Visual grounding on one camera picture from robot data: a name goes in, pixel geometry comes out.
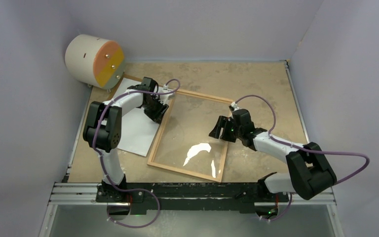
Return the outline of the glossy printed photo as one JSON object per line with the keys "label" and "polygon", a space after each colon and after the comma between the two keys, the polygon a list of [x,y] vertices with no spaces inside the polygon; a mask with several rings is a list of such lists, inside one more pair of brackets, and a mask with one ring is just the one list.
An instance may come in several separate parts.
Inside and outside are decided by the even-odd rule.
{"label": "glossy printed photo", "polygon": [[[162,95],[161,90],[159,86],[159,93],[150,94]],[[104,102],[108,106],[105,129],[110,133],[110,145],[106,151],[121,149],[141,156],[148,154],[160,124],[153,122],[144,114],[143,108],[139,108],[144,93],[149,94],[124,88],[122,94]]]}

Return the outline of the wooden picture frame with glass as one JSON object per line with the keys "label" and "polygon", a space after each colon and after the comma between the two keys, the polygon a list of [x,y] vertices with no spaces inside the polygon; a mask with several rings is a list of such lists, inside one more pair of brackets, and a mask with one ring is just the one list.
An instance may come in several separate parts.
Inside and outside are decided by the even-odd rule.
{"label": "wooden picture frame with glass", "polygon": [[228,142],[209,137],[219,116],[230,115],[231,99],[180,89],[170,101],[147,164],[221,182]]}

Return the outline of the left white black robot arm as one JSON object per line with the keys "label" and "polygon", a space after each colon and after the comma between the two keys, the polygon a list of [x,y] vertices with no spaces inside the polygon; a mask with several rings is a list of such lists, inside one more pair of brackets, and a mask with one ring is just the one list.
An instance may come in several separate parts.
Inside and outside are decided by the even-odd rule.
{"label": "left white black robot arm", "polygon": [[82,136],[100,160],[103,195],[121,202],[130,191],[117,153],[122,118],[133,109],[142,108],[151,121],[160,124],[169,108],[167,101],[175,92],[168,84],[160,87],[154,79],[144,77],[140,84],[128,87],[121,95],[105,102],[94,101],[89,105]]}

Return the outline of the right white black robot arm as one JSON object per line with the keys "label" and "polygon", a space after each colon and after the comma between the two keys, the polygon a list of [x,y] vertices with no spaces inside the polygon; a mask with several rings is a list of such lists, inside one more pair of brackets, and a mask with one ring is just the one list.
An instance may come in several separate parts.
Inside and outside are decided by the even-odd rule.
{"label": "right white black robot arm", "polygon": [[287,173],[274,172],[258,180],[257,194],[264,201],[277,193],[296,193],[309,200],[338,180],[318,144],[278,142],[266,129],[255,127],[246,109],[234,110],[230,117],[219,116],[209,137],[233,143],[240,140],[243,146],[287,164]]}

